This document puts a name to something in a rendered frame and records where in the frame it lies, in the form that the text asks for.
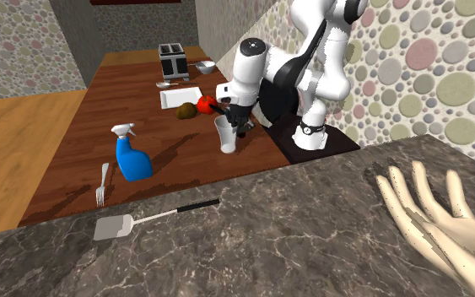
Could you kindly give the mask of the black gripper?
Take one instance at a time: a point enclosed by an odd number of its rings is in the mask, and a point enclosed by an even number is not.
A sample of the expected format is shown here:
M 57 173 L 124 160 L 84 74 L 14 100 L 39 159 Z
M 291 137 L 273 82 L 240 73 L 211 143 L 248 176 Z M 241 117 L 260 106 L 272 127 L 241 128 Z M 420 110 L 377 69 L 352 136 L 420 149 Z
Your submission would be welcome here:
M 255 127 L 255 123 L 250 117 L 251 106 L 241 106 L 230 104 L 225 109 L 225 116 L 232 127 L 236 128 L 236 137 L 244 138 L 246 132 Z

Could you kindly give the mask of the white cup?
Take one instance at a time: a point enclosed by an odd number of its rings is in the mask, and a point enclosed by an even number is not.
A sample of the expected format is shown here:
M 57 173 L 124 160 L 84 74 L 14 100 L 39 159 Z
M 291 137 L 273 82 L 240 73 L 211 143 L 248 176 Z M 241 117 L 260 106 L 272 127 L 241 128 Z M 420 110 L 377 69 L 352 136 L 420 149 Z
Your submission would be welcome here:
M 220 150 L 225 154 L 232 154 L 236 150 L 236 128 L 232 127 L 226 116 L 217 116 L 214 125 L 219 134 Z

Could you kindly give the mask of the red tomato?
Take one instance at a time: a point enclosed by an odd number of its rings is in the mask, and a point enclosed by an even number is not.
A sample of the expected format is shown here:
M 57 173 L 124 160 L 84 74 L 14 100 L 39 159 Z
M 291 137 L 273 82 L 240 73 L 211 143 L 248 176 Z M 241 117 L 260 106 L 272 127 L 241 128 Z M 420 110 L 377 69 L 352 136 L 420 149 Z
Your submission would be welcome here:
M 210 95 L 203 95 L 198 99 L 197 110 L 202 114 L 213 114 L 214 109 L 212 105 L 218 106 L 218 102 Z

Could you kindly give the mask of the brown potato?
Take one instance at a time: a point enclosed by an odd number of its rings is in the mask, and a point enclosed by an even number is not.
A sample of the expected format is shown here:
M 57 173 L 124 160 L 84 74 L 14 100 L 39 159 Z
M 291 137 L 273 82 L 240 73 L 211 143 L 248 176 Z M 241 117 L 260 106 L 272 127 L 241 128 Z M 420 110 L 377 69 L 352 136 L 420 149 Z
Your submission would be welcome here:
M 179 120 L 194 118 L 198 113 L 197 106 L 191 102 L 180 105 L 175 111 L 175 117 Z

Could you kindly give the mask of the silver bowl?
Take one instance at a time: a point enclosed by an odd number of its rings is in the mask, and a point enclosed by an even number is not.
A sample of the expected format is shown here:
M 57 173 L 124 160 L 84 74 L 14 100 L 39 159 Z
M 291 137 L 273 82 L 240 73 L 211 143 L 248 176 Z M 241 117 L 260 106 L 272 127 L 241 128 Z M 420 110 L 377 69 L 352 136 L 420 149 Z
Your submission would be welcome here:
M 216 67 L 216 63 L 213 61 L 200 61 L 189 63 L 189 66 L 194 66 L 202 74 L 210 74 Z

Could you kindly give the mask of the white rectangular plate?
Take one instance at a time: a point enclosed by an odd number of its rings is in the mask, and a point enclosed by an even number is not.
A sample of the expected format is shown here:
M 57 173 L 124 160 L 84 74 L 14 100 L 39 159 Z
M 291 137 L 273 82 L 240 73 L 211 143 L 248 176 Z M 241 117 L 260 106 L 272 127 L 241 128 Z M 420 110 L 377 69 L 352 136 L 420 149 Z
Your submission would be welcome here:
M 202 97 L 202 92 L 198 87 L 164 90 L 160 91 L 159 94 L 163 110 L 177 108 L 184 103 L 196 105 Z

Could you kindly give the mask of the silver spoon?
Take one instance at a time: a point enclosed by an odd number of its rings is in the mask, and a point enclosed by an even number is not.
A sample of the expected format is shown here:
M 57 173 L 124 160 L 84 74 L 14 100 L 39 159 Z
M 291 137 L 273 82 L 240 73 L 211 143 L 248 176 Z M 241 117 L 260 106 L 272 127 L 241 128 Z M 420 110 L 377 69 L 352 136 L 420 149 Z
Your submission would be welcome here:
M 196 85 L 196 83 L 193 83 L 193 82 L 179 82 L 179 83 L 158 82 L 155 85 L 160 89 L 168 89 L 170 87 L 175 87 L 175 86 Z

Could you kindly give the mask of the dark robot stand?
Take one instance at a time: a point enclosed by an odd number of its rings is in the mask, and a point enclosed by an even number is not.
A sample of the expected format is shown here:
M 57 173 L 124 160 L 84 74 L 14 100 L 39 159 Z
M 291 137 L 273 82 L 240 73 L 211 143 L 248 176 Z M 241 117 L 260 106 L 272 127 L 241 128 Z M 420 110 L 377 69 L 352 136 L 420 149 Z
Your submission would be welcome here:
M 299 148 L 294 144 L 292 135 L 300 120 L 300 116 L 288 113 L 281 116 L 270 127 L 265 127 L 269 137 L 292 165 L 360 149 L 360 146 L 355 141 L 336 127 L 329 125 L 325 125 L 328 138 L 324 149 L 310 151 Z

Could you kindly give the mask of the silver black toaster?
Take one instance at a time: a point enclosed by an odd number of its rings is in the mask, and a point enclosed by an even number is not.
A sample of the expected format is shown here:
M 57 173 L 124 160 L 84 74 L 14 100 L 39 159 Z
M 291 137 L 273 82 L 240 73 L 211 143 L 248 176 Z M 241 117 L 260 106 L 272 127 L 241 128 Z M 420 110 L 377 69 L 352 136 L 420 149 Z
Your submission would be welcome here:
M 190 80 L 186 53 L 180 43 L 159 44 L 159 60 L 165 82 L 176 78 Z

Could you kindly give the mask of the blue spray bottle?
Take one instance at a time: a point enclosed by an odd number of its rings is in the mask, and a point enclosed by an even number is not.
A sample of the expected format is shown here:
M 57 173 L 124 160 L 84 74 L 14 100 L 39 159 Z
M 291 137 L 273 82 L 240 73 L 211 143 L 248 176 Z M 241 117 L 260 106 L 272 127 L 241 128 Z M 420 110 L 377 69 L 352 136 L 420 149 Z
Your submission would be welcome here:
M 132 148 L 128 134 L 135 136 L 134 123 L 118 124 L 111 128 L 117 135 L 116 161 L 127 181 L 140 181 L 153 175 L 153 166 L 149 156 L 143 151 Z

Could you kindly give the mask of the silver fork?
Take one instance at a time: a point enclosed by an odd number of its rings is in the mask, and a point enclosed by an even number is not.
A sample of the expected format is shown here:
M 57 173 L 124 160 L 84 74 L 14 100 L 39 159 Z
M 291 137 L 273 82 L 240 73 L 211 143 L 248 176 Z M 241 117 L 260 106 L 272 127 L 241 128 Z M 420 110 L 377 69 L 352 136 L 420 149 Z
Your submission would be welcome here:
M 101 166 L 101 182 L 100 186 L 95 190 L 96 206 L 103 207 L 105 203 L 105 178 L 107 171 L 109 169 L 109 164 L 104 163 Z

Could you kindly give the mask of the beige mannequin hand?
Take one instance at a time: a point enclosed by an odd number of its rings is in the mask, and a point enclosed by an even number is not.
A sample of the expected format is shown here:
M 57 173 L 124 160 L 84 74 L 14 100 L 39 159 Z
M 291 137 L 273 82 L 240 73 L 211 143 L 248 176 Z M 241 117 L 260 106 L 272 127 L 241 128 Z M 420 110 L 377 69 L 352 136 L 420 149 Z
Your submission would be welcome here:
M 419 203 L 413 201 L 396 166 L 389 168 L 389 176 L 378 175 L 375 179 L 406 242 L 475 295 L 475 216 L 467 204 L 459 175 L 454 170 L 446 172 L 450 212 L 435 201 L 422 163 L 413 162 Z

